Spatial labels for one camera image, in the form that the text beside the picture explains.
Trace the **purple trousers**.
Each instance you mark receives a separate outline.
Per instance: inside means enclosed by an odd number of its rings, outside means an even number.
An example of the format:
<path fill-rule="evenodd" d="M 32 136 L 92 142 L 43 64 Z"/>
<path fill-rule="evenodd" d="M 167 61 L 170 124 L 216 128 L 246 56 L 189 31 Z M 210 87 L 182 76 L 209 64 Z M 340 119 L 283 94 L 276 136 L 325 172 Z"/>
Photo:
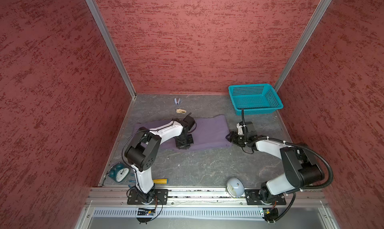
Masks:
<path fill-rule="evenodd" d="M 162 125 L 168 124 L 171 119 L 151 121 L 146 123 L 136 123 L 133 127 L 134 132 L 138 131 L 141 127 L 157 128 Z M 232 146 L 226 136 L 230 133 L 227 121 L 224 115 L 219 115 L 213 118 L 198 118 L 195 119 L 197 129 L 192 133 L 194 143 L 187 151 L 203 151 L 215 148 L 229 148 Z M 185 151 L 179 150 L 176 147 L 174 138 L 163 143 L 159 151 L 172 149 L 176 152 Z"/>

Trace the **teal plastic basket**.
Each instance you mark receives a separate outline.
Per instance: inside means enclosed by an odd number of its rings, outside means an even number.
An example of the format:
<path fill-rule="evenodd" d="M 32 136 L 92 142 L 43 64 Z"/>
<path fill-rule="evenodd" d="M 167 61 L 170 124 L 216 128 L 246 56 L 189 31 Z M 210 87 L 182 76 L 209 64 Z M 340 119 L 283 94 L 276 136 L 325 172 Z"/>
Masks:
<path fill-rule="evenodd" d="M 283 103 L 270 84 L 231 85 L 228 87 L 235 113 L 244 115 L 271 114 L 283 109 Z"/>

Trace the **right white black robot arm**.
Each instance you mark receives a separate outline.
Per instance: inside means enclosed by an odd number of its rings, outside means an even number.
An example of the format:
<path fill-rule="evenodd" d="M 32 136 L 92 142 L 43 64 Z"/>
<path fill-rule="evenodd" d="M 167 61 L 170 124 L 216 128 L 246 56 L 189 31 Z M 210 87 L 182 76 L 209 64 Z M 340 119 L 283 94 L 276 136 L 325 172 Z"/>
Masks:
<path fill-rule="evenodd" d="M 325 179 L 316 154 L 303 144 L 292 144 L 268 136 L 246 139 L 245 135 L 230 132 L 226 139 L 245 149 L 270 154 L 282 160 L 284 173 L 261 185 L 258 199 L 266 204 L 272 203 L 283 193 L 293 193 Z"/>

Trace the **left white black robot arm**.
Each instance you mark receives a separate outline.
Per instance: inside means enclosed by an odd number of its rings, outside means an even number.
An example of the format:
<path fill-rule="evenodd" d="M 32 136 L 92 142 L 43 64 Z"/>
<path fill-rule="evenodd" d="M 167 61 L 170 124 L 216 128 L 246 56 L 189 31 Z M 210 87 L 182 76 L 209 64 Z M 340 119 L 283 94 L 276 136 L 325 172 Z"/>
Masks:
<path fill-rule="evenodd" d="M 123 158 L 127 159 L 128 165 L 134 170 L 136 193 L 143 204 L 150 204 L 155 199 L 151 166 L 160 146 L 174 139 L 177 149 L 189 149 L 194 143 L 192 132 L 195 125 L 194 118 L 186 116 L 183 120 L 173 119 L 157 128 L 141 127 L 128 140 L 128 145 L 123 149 Z"/>

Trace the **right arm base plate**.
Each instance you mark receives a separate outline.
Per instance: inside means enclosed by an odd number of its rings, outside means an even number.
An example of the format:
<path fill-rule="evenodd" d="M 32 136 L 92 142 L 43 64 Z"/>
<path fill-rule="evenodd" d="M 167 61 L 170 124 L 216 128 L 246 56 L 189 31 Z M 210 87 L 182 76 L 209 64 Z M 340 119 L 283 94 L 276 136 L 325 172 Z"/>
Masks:
<path fill-rule="evenodd" d="M 283 194 L 272 195 L 266 189 L 245 190 L 245 198 L 249 206 L 284 206 L 287 204 Z"/>

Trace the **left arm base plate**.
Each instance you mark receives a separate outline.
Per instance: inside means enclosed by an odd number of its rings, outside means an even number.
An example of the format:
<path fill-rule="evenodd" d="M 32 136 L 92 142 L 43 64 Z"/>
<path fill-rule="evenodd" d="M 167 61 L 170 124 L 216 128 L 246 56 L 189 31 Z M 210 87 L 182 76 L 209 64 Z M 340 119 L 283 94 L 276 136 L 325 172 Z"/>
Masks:
<path fill-rule="evenodd" d="M 147 194 L 141 192 L 138 188 L 133 187 L 127 192 L 128 205 L 166 205 L 169 190 L 167 189 L 151 189 Z"/>

